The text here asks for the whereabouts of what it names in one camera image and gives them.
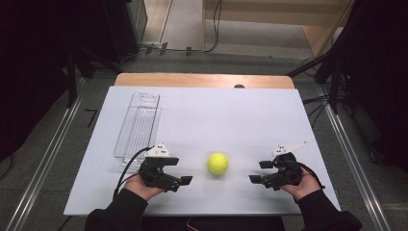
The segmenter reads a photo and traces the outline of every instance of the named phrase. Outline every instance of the yellow tennis ball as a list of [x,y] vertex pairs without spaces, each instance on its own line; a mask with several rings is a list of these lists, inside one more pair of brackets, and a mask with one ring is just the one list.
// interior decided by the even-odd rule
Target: yellow tennis ball
[[221,175],[228,168],[228,158],[223,153],[211,154],[207,161],[208,170],[215,175]]

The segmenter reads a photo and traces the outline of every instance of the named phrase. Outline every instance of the gray floor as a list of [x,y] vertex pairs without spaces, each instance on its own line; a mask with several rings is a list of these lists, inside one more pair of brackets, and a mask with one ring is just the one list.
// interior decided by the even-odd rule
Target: gray floor
[[[185,53],[180,52],[166,52],[165,55],[160,56],[158,52],[153,51],[148,55],[139,55],[125,64],[123,68],[126,72],[283,75],[300,64],[301,60],[296,59],[211,53],[194,53],[186,57]],[[58,230],[65,221],[64,206],[96,121],[89,126],[92,113],[87,112],[87,109],[99,110],[109,86],[114,82],[115,74],[107,69],[98,70],[93,79],[87,80],[78,111],[22,230]],[[302,98],[319,96],[318,86],[307,75],[296,76],[294,83]],[[37,170],[66,112],[66,102],[67,94],[64,94],[38,124],[24,145],[13,154],[13,168],[6,177],[0,180],[0,230],[6,229],[22,193]],[[311,112],[318,105],[319,103],[310,104],[305,109]],[[393,230],[407,230],[408,195],[405,193],[408,189],[407,173],[393,165],[374,164],[370,160],[368,147],[361,138],[352,117],[348,116],[342,107],[339,108],[344,128],[352,140],[360,163],[364,167],[391,227]],[[326,113],[322,113],[317,119],[314,132],[333,186],[338,192],[342,209],[350,211],[362,221],[363,230],[375,230]],[[0,173],[7,168],[9,162],[10,160],[6,160],[0,164]],[[284,216],[283,219],[287,230],[300,230],[303,227],[301,216]],[[75,217],[66,224],[64,230],[82,230],[84,223],[85,218]]]

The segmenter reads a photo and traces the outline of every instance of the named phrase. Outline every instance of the clear plastic container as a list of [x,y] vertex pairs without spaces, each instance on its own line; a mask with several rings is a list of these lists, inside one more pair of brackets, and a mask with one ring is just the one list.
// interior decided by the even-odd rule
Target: clear plastic container
[[[133,94],[114,152],[124,167],[138,151],[154,145],[161,111],[159,94]],[[141,153],[131,167],[140,167],[143,160]]]

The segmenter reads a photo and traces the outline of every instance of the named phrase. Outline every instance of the hand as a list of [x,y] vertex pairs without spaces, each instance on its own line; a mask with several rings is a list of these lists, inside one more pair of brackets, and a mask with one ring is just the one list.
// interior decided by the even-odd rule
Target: hand
[[165,191],[160,188],[147,187],[139,175],[135,175],[129,178],[126,181],[124,188],[133,193],[136,193],[146,201],[148,201],[151,197]]
[[320,190],[320,185],[318,181],[315,179],[315,177],[313,177],[303,167],[301,169],[302,169],[302,181],[298,186],[286,185],[281,187],[282,190],[290,193],[296,201],[303,198],[303,196],[305,195]]

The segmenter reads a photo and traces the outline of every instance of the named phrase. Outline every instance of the wire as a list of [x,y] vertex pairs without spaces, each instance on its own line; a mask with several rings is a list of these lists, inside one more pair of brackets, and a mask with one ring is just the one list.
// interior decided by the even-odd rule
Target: wire
[[[317,61],[315,60],[314,57],[310,57],[310,58],[307,58],[307,59],[303,60],[302,63],[300,64],[300,66],[303,66],[304,63],[305,63],[306,61],[308,61],[308,60],[313,60],[313,61],[315,61],[316,64],[320,64],[319,62],[317,62]],[[311,77],[315,77],[315,74],[310,74],[310,73],[306,72],[306,70],[303,71],[303,73],[305,73],[305,74],[307,74],[307,75],[309,75],[309,76],[311,76]]]
[[115,197],[117,196],[117,194],[119,193],[119,188],[120,188],[120,186],[121,186],[127,179],[129,179],[130,177],[132,177],[132,176],[130,176],[130,177],[126,178],[125,180],[122,180],[123,177],[125,176],[127,170],[129,169],[129,166],[133,163],[133,161],[135,161],[135,159],[136,159],[142,152],[148,151],[148,150],[150,150],[150,149],[151,149],[151,147],[142,148],[142,149],[141,149],[140,151],[138,151],[135,155],[133,155],[133,157],[130,159],[129,163],[126,165],[125,169],[123,170],[122,174],[120,175],[119,181],[117,182],[117,186],[116,186],[116,189],[115,189],[115,191],[114,191],[114,198],[115,198]]
[[211,47],[208,50],[182,50],[182,49],[164,49],[164,48],[156,48],[156,47],[149,47],[149,46],[144,46],[146,50],[158,50],[158,51],[179,51],[179,52],[197,52],[197,53],[208,53],[213,51],[217,46],[218,46],[218,39],[219,39],[219,21],[221,19],[221,11],[222,11],[222,0],[218,0],[216,8],[214,9],[214,15],[213,15],[213,24],[214,24],[214,30],[216,32],[216,39],[214,41],[213,47]]
[[[218,11],[218,22],[216,26],[216,14],[217,14],[217,9],[219,7]],[[221,11],[222,11],[222,0],[219,0],[216,9],[214,10],[214,16],[213,16],[213,24],[214,24],[214,31],[216,32],[216,41],[214,42],[213,47],[211,47],[209,50],[206,50],[204,52],[211,52],[213,51],[217,46],[218,46],[218,38],[219,38],[219,20],[221,19]]]
[[318,115],[316,115],[315,120],[313,120],[312,123],[312,128],[315,126],[316,120],[318,120],[318,117],[320,116],[321,112],[323,111],[323,109],[329,104],[328,101],[323,102],[322,104],[320,104],[320,111],[318,112]]
[[65,227],[65,225],[73,218],[73,216],[69,216],[68,218],[66,218],[66,220],[64,221],[64,223],[60,226],[60,228],[58,228],[58,231],[62,231]]
[[9,174],[9,172],[12,170],[12,168],[13,168],[13,155],[10,155],[10,163],[9,163],[9,166],[7,167],[6,171],[3,172],[3,173],[0,175],[0,180],[2,180],[3,177],[5,177],[7,174]]

